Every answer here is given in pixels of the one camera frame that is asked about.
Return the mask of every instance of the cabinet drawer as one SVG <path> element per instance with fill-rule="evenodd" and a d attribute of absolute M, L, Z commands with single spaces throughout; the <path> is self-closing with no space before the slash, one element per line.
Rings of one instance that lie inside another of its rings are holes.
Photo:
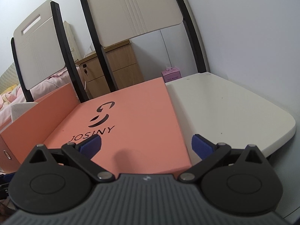
<path fill-rule="evenodd" d="M 115 81 L 118 85 L 119 90 L 142 83 L 144 81 L 138 64 L 133 64 L 128 67 L 119 69 L 113 72 L 113 75 L 115 77 Z"/>
<path fill-rule="evenodd" d="M 79 68 L 86 82 L 97 79 L 104 75 L 98 57 L 94 57 L 85 63 L 80 64 Z"/>
<path fill-rule="evenodd" d="M 93 98 L 110 93 L 105 77 L 99 77 L 86 83 Z"/>
<path fill-rule="evenodd" d="M 112 71 L 136 64 L 137 60 L 131 44 L 121 46 L 106 53 Z"/>

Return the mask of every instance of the bed headboard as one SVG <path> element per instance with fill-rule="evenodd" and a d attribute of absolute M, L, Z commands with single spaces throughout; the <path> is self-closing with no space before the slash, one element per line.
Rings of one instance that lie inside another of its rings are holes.
<path fill-rule="evenodd" d="M 0 94 L 8 87 L 18 85 L 19 79 L 16 72 L 15 64 L 11 64 L 9 68 L 0 76 Z"/>

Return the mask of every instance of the orange box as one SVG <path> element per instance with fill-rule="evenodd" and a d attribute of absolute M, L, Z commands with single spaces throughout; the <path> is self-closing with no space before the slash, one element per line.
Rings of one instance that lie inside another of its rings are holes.
<path fill-rule="evenodd" d="M 191 167 L 184 140 L 162 78 L 79 103 L 65 85 L 40 99 L 2 133 L 0 167 L 14 172 L 32 150 L 79 143 L 92 134 L 102 138 L 92 161 L 112 172 L 172 173 Z"/>

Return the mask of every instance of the pink bedding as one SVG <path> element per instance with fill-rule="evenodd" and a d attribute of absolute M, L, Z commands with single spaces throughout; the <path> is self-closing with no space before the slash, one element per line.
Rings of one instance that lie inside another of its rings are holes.
<path fill-rule="evenodd" d="M 81 77 L 81 73 L 79 68 L 77 68 L 78 73 L 80 75 L 81 81 L 84 84 L 84 80 Z M 67 83 L 71 83 L 71 79 L 69 77 L 69 73 L 66 68 L 62 69 L 58 73 L 52 75 L 48 79 L 42 81 L 38 85 L 34 86 L 30 92 L 33 96 L 34 100 L 41 98 L 42 96 L 58 89 L 61 86 L 66 85 Z M 3 128 L 3 124 L 5 124 L 9 119 L 11 119 L 11 105 L 21 102 L 26 102 L 25 97 L 23 95 L 22 89 L 20 85 L 14 88 L 11 92 L 4 94 L 5 100 L 3 97 L 0 99 L 0 127 Z"/>

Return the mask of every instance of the wooden nightstand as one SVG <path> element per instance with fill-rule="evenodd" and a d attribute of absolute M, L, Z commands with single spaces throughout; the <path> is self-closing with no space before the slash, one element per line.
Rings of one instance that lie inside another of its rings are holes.
<path fill-rule="evenodd" d="M 144 81 L 130 41 L 104 48 L 119 89 Z M 96 53 L 76 62 L 93 98 L 110 93 Z"/>

